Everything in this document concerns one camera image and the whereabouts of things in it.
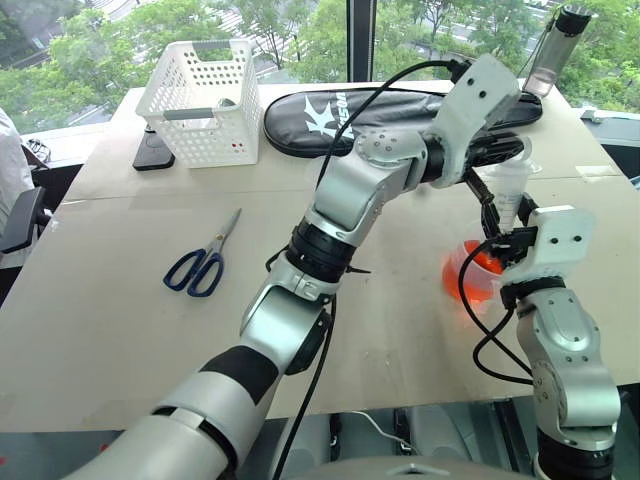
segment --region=black wire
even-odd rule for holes
[[[451,62],[444,61],[444,60],[428,60],[426,62],[416,63],[415,65],[412,65],[409,68],[405,68],[401,72],[396,73],[393,77],[391,77],[389,80],[387,80],[378,88],[376,88],[376,90],[369,96],[369,98],[367,98],[364,101],[364,103],[360,105],[360,107],[358,107],[358,109],[355,112],[353,112],[349,118],[347,118],[347,120],[342,124],[340,129],[336,132],[336,135],[333,137],[333,141],[329,146],[329,150],[327,150],[327,154],[324,157],[324,161],[322,162],[322,168],[320,169],[320,174],[318,175],[316,188],[318,188],[318,185],[320,185],[320,180],[322,180],[322,177],[324,177],[324,174],[327,171],[329,160],[331,160],[331,156],[333,155],[333,152],[335,151],[336,146],[338,145],[338,141],[342,137],[342,134],[346,131],[347,128],[349,128],[349,125],[351,125],[351,123],[353,123],[353,121],[356,118],[358,118],[358,115],[360,115],[365,108],[371,105],[371,102],[373,102],[376,98],[378,98],[378,96],[382,92],[387,90],[393,83],[400,80],[402,77],[415,72],[416,70],[420,70],[422,68],[427,68],[427,67],[448,67],[450,65],[451,65]]]
[[[522,72],[525,70],[527,65],[529,65],[529,62],[531,61],[531,57],[533,57],[534,53],[536,54],[536,56],[533,59],[533,65],[536,64],[536,61],[538,60],[538,55],[540,55],[540,49],[542,47],[542,43],[544,42],[544,39],[547,38],[547,34],[551,31],[551,29],[555,25],[555,23],[556,23],[556,15],[557,15],[559,10],[560,10],[560,7],[557,7],[555,12],[553,12],[553,15],[551,16],[551,20],[549,20],[549,22],[545,25],[544,30],[542,31],[542,34],[540,35],[540,38],[538,38],[538,41],[536,42],[536,45],[533,47],[533,50],[531,50],[531,53],[529,54],[529,58],[527,58],[527,61],[524,62],[524,65],[522,65],[522,68],[520,69],[520,71],[516,75],[517,78],[520,78],[520,75],[522,74]]]
[[[282,252],[284,252],[285,250],[287,250],[289,248],[289,245],[286,245],[284,247],[282,247],[280,250],[278,250],[276,253],[274,253],[273,255],[271,255],[266,262],[264,262],[264,268],[267,269],[267,272],[271,271],[271,265],[273,264],[273,262],[275,262],[277,260],[277,258],[280,256],[280,254]]]
[[[480,361],[480,351],[491,341],[495,338],[496,335],[498,335],[498,333],[500,333],[502,331],[502,329],[504,329],[504,327],[507,326],[507,323],[509,323],[509,320],[511,320],[511,317],[513,316],[513,312],[514,310],[507,310],[507,313],[504,315],[504,317],[502,318],[502,320],[500,320],[500,323],[498,323],[498,325],[496,325],[496,327],[491,330],[491,335],[486,335],[482,338],[482,340],[480,340],[478,342],[478,344],[476,345],[476,347],[473,349],[473,363],[476,365],[476,367],[478,367],[482,372],[486,373],[487,375],[490,375],[494,378],[500,379],[500,380],[504,380],[505,382],[512,382],[512,383],[521,383],[523,385],[533,385],[533,382],[531,380],[529,380],[528,378],[518,378],[518,377],[512,377],[510,375],[505,375],[503,373],[499,373],[496,372],[494,370],[489,369],[488,367],[486,367],[481,361]]]
[[[498,340],[495,337],[495,335],[492,335],[491,331],[487,327],[485,327],[484,324],[480,321],[480,319],[477,317],[477,315],[471,308],[471,305],[469,304],[469,300],[467,299],[467,293],[464,290],[464,276],[467,273],[467,269],[469,268],[469,265],[471,264],[473,259],[480,252],[482,252],[483,250],[486,250],[487,247],[489,247],[489,245],[493,243],[493,241],[494,239],[488,239],[482,242],[467,256],[467,258],[465,258],[464,262],[462,262],[462,266],[460,267],[460,273],[458,274],[458,292],[460,293],[460,299],[462,300],[462,304],[464,305],[464,308],[469,314],[469,317],[471,318],[471,320],[473,320],[473,323],[475,323],[477,327],[480,330],[482,330],[486,336],[489,337],[490,341],[495,343],[500,348],[500,350],[502,350],[509,358],[511,358],[511,360],[513,360],[520,368],[522,368],[525,372],[527,372],[527,374],[531,375],[531,369],[529,368],[529,366],[526,363],[524,363],[522,360],[520,360],[515,353],[509,350],[509,348],[506,345],[504,345],[500,340]],[[517,377],[510,377],[510,378],[513,379],[510,381],[515,381]]]
[[[318,384],[318,380],[320,379],[320,374],[322,373],[322,367],[324,366],[324,361],[326,360],[327,353],[329,352],[329,345],[331,344],[331,335],[333,334],[333,325],[336,322],[337,311],[338,311],[337,295],[334,295],[333,299],[331,300],[331,323],[329,324],[329,327],[327,327],[327,333],[324,338],[324,345],[322,347],[322,352],[320,353],[320,359],[318,360],[316,371],[313,373],[313,378],[311,379],[311,383],[309,383],[309,388],[307,389],[307,393],[304,396],[304,400],[302,400],[300,409],[298,410],[298,413],[296,414],[296,418],[293,421],[293,425],[291,426],[291,431],[289,432],[287,441],[284,444],[282,452],[280,452],[278,465],[276,466],[276,469],[273,472],[273,480],[279,480],[280,476],[282,475],[282,470],[284,469],[284,464],[287,461],[287,457],[289,456],[289,450],[291,450],[293,439],[296,436],[298,427],[300,427],[300,422],[302,422],[304,413],[306,412],[307,407],[309,406],[309,402],[311,402],[311,397],[313,396],[313,392],[315,391],[316,385]]]

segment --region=blue scissor handle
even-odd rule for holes
[[[211,267],[213,267],[213,265],[215,264],[218,265],[216,278],[213,279],[213,282],[211,282],[211,285],[209,285],[209,288],[203,291],[199,291],[198,286],[200,285],[200,282],[202,281],[204,276],[209,272],[209,270],[211,270]],[[211,255],[209,260],[207,260],[205,264],[202,265],[202,267],[200,267],[200,270],[198,270],[198,273],[196,273],[196,276],[193,277],[193,281],[191,282],[191,285],[189,285],[189,288],[187,289],[187,293],[192,297],[208,297],[213,293],[213,291],[218,286],[218,282],[220,282],[223,272],[224,272],[224,260],[222,259],[222,255],[216,252],[213,255]]]
[[[202,260],[204,260],[206,256],[207,256],[207,251],[204,248],[200,248],[198,250],[194,250],[193,252],[189,252],[185,254],[180,260],[178,260],[173,265],[173,267],[169,269],[169,271],[164,276],[162,281],[171,290],[175,290],[176,292],[179,290],[182,290],[184,287],[187,286],[187,283],[189,283],[189,280],[191,280],[196,275],[196,273],[198,272],[198,269],[200,268],[200,265],[202,264]],[[193,262],[193,265],[191,265],[191,268],[189,268],[189,271],[185,274],[184,278],[177,283],[173,282],[173,276],[176,274],[178,269],[180,269],[180,267],[182,267],[191,258],[195,258],[195,260]]]

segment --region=scissors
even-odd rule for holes
[[[224,259],[222,258],[222,254],[220,253],[220,251],[222,250],[222,246],[224,245],[225,240],[233,230],[233,227],[236,226],[238,217],[240,217],[241,212],[241,208],[236,210],[227,224],[220,230],[218,234],[216,234],[213,241],[211,241],[211,243],[209,243],[206,247],[199,248],[197,250],[194,250],[193,252],[189,252],[185,254],[180,260],[178,260],[162,279],[164,284],[171,290],[180,291],[189,282],[191,282],[189,288],[187,288],[187,293],[192,297],[208,297],[209,295],[211,295],[218,286],[218,282],[220,282],[222,273],[224,272]],[[173,277],[175,276],[176,272],[192,258],[194,259],[193,264],[185,274],[184,278],[182,278],[180,281],[174,281]],[[213,279],[213,282],[207,289],[201,290],[199,288],[200,282],[214,265],[218,266],[216,277]]]

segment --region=black office chair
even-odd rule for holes
[[[34,233],[37,237],[49,222],[49,215],[44,211],[45,189],[36,187],[22,192],[16,200],[7,223],[0,237],[0,252],[12,253],[31,245]],[[0,305],[11,290],[22,267],[0,269]]]

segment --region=glass window pane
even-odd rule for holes
[[[346,80],[343,0],[0,0],[0,106],[23,134],[104,122],[168,43],[230,37],[262,83]]]
[[[640,112],[640,5],[572,0],[596,13],[558,80],[573,106]],[[553,0],[379,0],[374,80],[420,60],[492,53],[520,77]],[[425,72],[423,78],[445,72]]]

